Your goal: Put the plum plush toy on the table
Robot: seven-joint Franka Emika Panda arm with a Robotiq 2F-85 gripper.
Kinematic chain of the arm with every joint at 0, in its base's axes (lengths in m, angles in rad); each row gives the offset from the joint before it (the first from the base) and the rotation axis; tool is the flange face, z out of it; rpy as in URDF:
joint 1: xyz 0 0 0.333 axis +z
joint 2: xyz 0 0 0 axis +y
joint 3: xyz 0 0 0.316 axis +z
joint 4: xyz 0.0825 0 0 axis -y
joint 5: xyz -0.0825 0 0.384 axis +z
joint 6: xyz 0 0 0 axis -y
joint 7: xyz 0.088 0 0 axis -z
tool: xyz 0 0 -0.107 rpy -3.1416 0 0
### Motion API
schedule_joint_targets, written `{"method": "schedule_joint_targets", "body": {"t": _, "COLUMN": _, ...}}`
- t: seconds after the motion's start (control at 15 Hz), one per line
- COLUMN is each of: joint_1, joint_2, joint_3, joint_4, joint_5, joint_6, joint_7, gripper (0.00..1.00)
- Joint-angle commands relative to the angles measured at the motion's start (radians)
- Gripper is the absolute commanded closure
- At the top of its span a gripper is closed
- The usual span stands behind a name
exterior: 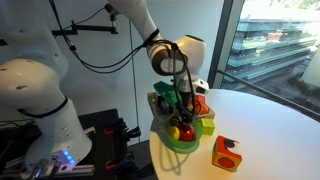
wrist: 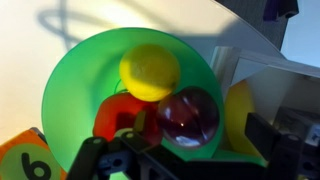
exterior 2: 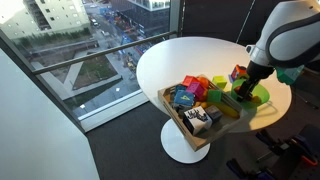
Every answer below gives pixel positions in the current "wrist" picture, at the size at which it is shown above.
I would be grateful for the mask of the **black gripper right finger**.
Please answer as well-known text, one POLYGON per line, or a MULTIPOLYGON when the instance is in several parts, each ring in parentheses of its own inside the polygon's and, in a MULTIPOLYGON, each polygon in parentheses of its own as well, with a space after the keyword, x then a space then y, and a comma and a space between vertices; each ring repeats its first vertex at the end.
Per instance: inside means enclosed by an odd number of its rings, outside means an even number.
POLYGON ((257 113, 248 113, 245 135, 268 161, 263 180, 320 180, 320 146, 281 134, 257 113))

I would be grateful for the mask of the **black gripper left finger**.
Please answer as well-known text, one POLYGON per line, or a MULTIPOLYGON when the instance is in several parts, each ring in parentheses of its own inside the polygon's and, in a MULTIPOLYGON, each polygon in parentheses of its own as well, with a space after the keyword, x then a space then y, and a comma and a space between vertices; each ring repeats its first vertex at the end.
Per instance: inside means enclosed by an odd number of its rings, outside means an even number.
POLYGON ((109 180, 122 172, 130 180, 160 180, 160 174, 148 161, 145 150, 151 147, 140 133, 146 112, 140 111, 132 130, 108 142, 103 137, 83 141, 66 180, 109 180))

